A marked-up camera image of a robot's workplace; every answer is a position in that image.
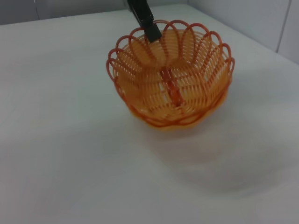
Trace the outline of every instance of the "table surface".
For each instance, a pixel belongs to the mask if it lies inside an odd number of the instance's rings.
[[[236,59],[226,103],[194,129],[133,118],[105,63],[129,11],[0,27],[3,224],[295,224],[299,66],[186,5]]]

